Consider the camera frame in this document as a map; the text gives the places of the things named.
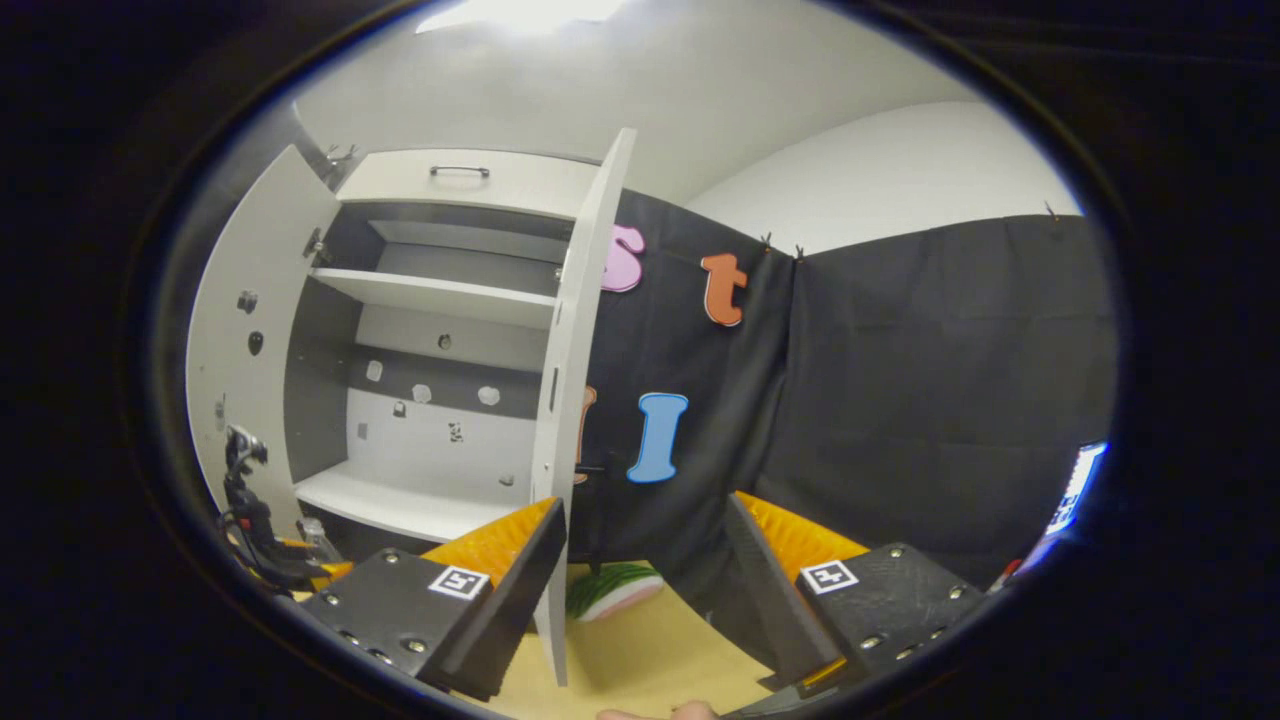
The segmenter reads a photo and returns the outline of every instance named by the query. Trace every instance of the cabinet shelf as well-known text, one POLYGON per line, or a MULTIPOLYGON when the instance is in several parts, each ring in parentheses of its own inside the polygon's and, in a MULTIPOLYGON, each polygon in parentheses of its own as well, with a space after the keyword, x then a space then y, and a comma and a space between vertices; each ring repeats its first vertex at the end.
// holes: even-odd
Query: cabinet shelf
POLYGON ((449 542, 518 509, 366 480, 349 460, 311 475, 293 489, 298 500, 321 510, 431 542, 449 542))
POLYGON ((545 295, 390 273, 317 269, 311 277, 366 305, 541 331, 550 327, 556 306, 556 299, 545 295))

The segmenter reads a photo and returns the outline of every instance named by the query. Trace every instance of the cabinet drawer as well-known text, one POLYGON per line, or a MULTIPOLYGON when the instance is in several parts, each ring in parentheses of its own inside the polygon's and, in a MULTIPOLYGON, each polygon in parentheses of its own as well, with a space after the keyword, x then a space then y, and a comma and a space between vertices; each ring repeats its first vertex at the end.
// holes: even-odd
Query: cabinet drawer
POLYGON ((495 150, 371 152, 338 200, 442 202, 575 219, 596 172, 589 163, 495 150))

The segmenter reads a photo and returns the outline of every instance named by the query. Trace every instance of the hand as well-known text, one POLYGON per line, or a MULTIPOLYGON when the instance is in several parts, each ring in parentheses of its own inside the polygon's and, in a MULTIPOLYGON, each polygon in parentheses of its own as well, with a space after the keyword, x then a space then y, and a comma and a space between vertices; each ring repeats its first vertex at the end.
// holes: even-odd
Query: hand
MULTIPOLYGON (((717 720, 718 717, 712 711, 712 706, 700 700, 686 702, 671 712, 671 720, 717 720)), ((662 720, 662 717, 641 717, 621 710, 602 710, 595 714, 595 720, 662 720)))

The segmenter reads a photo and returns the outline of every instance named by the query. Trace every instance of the monitor screen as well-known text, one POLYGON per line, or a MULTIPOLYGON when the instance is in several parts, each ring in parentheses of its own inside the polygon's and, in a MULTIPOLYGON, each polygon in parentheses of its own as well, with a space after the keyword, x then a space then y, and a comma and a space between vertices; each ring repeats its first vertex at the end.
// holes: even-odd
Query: monitor screen
MULTIPOLYGON (((1048 527, 1044 528, 1044 534, 1041 536, 1039 542, 1036 543, 1036 547, 1032 548, 1027 557, 1014 570, 1006 573, 1006 577, 1023 574, 1029 568, 1036 566, 1053 548, 1061 537, 1061 532, 1075 520, 1075 509, 1079 505, 1080 496, 1084 495, 1089 480, 1097 474, 1098 460, 1106 450, 1107 443, 1100 442, 1082 447, 1075 455, 1071 479, 1066 484, 1066 492, 1062 493, 1062 501, 1057 503, 1057 510, 1053 511, 1053 518, 1048 521, 1048 527)), ((1004 579, 1005 577, 996 582, 997 588, 1004 584, 1004 579)))
POLYGON ((1075 455, 1075 468, 1071 470, 1071 482, 1066 486, 1066 492, 1062 495, 1062 501, 1059 502, 1057 510, 1053 512, 1053 519, 1050 520, 1048 528, 1044 528, 1044 534, 1053 534, 1062 528, 1071 524, 1075 520, 1075 507, 1084 495, 1085 486, 1089 484, 1089 479, 1093 477, 1094 470, 1098 466, 1098 459, 1106 452, 1107 443, 1100 442, 1096 445, 1087 445, 1080 448, 1075 455))

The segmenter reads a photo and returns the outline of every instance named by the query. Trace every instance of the ceiling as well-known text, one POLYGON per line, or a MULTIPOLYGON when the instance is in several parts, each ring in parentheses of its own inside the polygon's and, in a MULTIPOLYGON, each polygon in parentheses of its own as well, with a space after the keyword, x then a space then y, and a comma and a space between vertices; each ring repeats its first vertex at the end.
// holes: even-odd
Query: ceiling
POLYGON ((549 35, 384 31, 298 97, 323 146, 474 146, 600 159, 637 129, 627 187, 684 204, 860 117, 975 100, 942 70, 796 0, 627 0, 549 35))

